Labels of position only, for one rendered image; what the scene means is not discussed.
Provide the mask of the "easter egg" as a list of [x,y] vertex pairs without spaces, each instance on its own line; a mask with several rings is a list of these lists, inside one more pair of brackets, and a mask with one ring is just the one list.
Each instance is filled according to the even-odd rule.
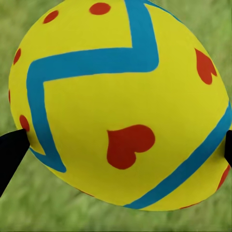
[[30,150],[94,198],[147,211],[211,197],[230,100],[195,35],[150,0],[65,0],[18,47],[9,102]]

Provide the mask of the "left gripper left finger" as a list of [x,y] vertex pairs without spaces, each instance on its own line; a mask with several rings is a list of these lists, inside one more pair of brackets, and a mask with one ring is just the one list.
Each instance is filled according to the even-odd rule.
[[30,147],[26,130],[21,129],[0,137],[0,197]]

